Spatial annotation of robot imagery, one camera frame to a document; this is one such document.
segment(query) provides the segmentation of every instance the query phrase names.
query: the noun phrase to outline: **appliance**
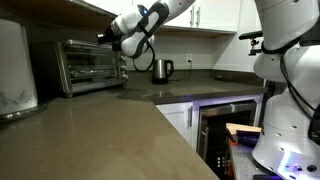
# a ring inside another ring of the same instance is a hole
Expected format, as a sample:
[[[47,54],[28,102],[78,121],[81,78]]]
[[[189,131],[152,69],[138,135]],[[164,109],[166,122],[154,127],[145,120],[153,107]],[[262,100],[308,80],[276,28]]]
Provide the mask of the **appliance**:
[[[110,45],[67,40],[32,44],[32,66],[42,96],[73,97],[128,80],[126,58]]]
[[[167,84],[168,78],[174,72],[174,65],[172,60],[158,59],[153,63],[152,83],[153,84]]]
[[[46,109],[38,105],[26,31],[0,19],[0,122],[22,119]]]
[[[200,108],[197,153],[224,179],[227,162],[226,123],[253,125],[256,102],[241,101]]]

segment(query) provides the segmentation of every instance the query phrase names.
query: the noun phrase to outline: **toaster oven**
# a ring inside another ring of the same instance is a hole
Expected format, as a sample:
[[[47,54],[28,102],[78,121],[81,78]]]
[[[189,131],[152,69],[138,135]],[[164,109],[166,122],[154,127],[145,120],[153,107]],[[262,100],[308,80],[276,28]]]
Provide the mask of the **toaster oven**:
[[[34,43],[31,62],[41,94],[72,97],[128,80],[125,56],[110,45],[76,40]]]

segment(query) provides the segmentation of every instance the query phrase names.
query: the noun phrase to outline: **kitchen counter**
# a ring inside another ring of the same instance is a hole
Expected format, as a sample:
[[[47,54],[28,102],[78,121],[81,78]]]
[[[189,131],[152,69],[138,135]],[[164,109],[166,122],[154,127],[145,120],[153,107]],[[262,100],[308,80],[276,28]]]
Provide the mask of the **kitchen counter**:
[[[266,91],[210,78],[135,80],[56,98],[41,114],[0,125],[0,179],[218,179],[154,103]]]

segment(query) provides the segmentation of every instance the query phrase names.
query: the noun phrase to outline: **white wall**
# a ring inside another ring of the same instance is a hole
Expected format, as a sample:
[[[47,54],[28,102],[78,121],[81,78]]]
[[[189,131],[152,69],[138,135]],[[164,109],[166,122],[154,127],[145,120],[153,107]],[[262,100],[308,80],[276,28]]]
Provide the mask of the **white wall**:
[[[16,21],[27,28],[29,43],[41,41],[65,41],[67,39],[78,39],[96,42],[93,31],[54,29],[38,26],[0,8],[0,18]],[[156,59],[171,59],[176,69],[188,69],[185,65],[187,53],[193,54],[193,69],[212,69],[212,39],[197,39],[188,37],[165,37],[157,36],[154,49]],[[137,67],[146,68],[152,55],[149,50],[136,60]],[[133,70],[132,60],[128,59],[128,69]]]
[[[242,0],[238,33],[233,36],[213,40],[213,69],[253,72],[257,56],[248,56],[251,46],[249,40],[240,41],[243,33],[261,30],[259,16],[253,0]]]

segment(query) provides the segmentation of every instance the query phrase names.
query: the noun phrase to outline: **dishwasher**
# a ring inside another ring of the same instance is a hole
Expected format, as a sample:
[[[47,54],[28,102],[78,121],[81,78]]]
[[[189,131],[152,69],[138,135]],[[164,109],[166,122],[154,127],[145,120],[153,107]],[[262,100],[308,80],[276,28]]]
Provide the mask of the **dishwasher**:
[[[241,101],[200,107],[197,153],[220,179],[228,161],[226,123],[253,125],[256,102]]]

